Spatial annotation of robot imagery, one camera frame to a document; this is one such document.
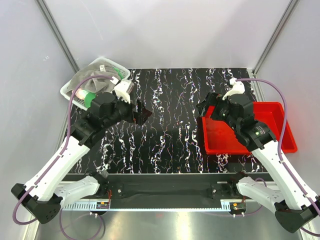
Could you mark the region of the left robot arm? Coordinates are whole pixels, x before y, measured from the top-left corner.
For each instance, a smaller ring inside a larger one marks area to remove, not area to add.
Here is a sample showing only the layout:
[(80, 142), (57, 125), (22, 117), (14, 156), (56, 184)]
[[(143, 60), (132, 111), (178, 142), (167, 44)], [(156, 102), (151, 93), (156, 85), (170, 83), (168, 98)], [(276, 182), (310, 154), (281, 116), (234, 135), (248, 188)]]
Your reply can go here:
[(93, 172), (71, 184), (59, 184), (70, 169), (100, 141), (106, 130), (119, 122), (143, 125), (152, 115), (138, 99), (126, 102), (114, 93), (99, 93), (82, 117), (69, 125), (59, 150), (46, 165), (25, 184), (17, 183), (11, 193), (17, 207), (24, 206), (36, 221), (50, 222), (67, 205), (84, 197), (103, 198), (108, 193), (108, 172)]

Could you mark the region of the grey towel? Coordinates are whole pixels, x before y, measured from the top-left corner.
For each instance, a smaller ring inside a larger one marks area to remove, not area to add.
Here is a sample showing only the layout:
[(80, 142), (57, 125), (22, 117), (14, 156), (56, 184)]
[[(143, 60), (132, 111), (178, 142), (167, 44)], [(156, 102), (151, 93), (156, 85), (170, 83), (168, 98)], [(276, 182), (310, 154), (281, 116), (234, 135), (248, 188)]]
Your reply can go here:
[(109, 78), (92, 78), (83, 83), (80, 88), (91, 93), (111, 92), (116, 84), (121, 80), (117, 71), (106, 61), (97, 61), (79, 70), (69, 83), (69, 90), (73, 91), (84, 79), (91, 76), (104, 75)]

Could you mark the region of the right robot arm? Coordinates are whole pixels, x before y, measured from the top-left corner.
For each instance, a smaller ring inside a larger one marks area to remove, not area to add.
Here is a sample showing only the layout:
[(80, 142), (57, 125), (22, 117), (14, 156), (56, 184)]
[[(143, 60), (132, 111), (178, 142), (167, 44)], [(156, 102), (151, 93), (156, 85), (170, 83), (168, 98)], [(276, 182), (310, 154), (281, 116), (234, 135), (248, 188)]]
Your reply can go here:
[(318, 216), (319, 195), (299, 177), (278, 148), (280, 143), (268, 125), (256, 119), (253, 101), (243, 93), (224, 98), (222, 94), (210, 92), (196, 107), (202, 117), (213, 107), (211, 119), (222, 121), (233, 130), (237, 141), (262, 163), (279, 188), (272, 190), (238, 173), (227, 185), (230, 197), (255, 200), (274, 213), (279, 224), (290, 233)]

